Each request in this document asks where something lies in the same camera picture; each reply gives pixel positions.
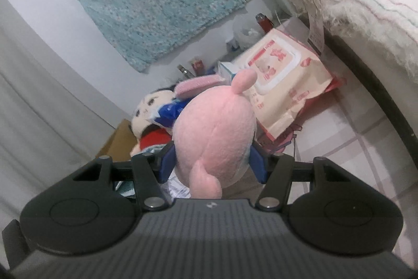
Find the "brown cardboard box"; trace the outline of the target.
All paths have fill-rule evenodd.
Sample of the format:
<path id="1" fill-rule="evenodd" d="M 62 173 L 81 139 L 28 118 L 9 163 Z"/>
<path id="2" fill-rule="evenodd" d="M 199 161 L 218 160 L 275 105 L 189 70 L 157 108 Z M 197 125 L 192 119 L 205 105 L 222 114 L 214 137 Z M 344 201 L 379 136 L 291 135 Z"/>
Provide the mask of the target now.
<path id="1" fill-rule="evenodd" d="M 136 144 L 137 138 L 131 132 L 130 121 L 123 120 L 96 154 L 96 158 L 107 155 L 113 161 L 129 161 L 130 152 Z"/>

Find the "grey curtain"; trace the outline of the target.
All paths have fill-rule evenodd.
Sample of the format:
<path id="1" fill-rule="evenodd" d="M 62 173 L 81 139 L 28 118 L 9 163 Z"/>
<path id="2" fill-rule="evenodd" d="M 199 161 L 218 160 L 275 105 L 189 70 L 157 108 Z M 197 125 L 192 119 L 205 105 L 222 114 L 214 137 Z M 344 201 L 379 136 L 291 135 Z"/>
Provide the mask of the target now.
<path id="1" fill-rule="evenodd" d="M 92 159 L 127 114 L 1 0 L 1 226 Z"/>

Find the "large doll plush red shirt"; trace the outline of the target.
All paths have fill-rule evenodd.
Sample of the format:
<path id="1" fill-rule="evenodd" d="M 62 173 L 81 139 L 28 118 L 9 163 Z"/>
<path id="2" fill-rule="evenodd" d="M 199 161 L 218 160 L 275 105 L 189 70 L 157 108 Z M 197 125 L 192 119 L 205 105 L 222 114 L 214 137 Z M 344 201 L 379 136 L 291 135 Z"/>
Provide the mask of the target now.
<path id="1" fill-rule="evenodd" d="M 166 144 L 171 140 L 171 129 L 157 125 L 153 122 L 153 118 L 159 108 L 171 103 L 174 98 L 172 88 L 161 88 L 146 95 L 140 101 L 130 123 L 130 130 L 137 140 L 130 156 L 139 154 L 145 149 Z"/>

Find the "pink plush toy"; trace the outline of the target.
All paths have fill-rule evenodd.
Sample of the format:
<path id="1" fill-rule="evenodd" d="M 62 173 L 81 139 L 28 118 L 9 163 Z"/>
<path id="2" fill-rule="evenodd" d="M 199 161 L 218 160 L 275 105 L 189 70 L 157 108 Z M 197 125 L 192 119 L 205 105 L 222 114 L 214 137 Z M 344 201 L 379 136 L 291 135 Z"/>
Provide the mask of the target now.
<path id="1" fill-rule="evenodd" d="M 257 119 L 245 92 L 257 80 L 251 69 L 239 71 L 229 85 L 214 86 L 190 100 L 172 129 L 175 173 L 191 198 L 220 199 L 249 168 Z"/>

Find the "white fluffy blanket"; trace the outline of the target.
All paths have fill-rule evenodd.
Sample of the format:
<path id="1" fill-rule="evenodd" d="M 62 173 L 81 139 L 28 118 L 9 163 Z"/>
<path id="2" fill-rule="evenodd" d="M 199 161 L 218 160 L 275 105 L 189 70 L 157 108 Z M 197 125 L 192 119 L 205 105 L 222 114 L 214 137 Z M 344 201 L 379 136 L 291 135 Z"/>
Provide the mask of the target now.
<path id="1" fill-rule="evenodd" d="M 358 35 L 417 81 L 417 0 L 288 0 L 334 35 Z"/>

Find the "pink wet wipes pack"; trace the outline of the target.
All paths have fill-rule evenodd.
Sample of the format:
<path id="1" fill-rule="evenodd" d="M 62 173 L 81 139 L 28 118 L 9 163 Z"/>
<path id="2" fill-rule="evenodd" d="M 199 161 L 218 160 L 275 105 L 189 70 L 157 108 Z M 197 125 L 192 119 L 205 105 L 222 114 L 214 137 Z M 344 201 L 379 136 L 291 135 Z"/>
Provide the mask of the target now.
<path id="1" fill-rule="evenodd" d="M 277 29 L 247 49 L 235 64 L 257 73 L 248 96 L 261 129 L 272 141 L 334 81 L 315 52 Z"/>

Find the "white blue carton box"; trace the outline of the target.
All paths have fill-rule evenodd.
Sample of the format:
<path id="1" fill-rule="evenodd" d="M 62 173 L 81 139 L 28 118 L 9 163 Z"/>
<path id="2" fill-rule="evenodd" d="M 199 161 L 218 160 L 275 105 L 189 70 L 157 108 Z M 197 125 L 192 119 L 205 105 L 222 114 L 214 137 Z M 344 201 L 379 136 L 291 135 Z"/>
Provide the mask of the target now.
<path id="1" fill-rule="evenodd" d="M 218 62 L 218 74 L 228 81 L 232 81 L 240 70 L 241 68 L 232 62 Z"/>

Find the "blue tissue pack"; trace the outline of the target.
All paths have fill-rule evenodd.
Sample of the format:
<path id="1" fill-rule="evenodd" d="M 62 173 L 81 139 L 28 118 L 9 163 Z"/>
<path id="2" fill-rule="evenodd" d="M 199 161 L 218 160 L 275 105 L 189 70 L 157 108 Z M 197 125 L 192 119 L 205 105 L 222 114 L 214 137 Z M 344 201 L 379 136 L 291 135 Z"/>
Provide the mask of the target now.
<path id="1" fill-rule="evenodd" d="M 149 121 L 171 133 L 174 123 L 190 100 L 174 99 L 170 103 L 159 105 L 149 117 Z"/>

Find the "pink scrub sponge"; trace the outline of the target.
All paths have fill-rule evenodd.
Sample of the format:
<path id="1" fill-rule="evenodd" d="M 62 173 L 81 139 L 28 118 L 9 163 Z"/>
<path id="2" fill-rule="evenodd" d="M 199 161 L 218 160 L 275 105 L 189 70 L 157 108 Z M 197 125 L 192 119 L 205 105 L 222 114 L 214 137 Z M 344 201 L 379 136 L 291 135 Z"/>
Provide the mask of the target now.
<path id="1" fill-rule="evenodd" d="M 208 76 L 199 76 L 187 79 L 178 83 L 173 92 L 178 99 L 193 98 L 203 91 L 214 86 L 222 86 L 226 84 L 226 79 L 220 75 L 212 74 Z"/>

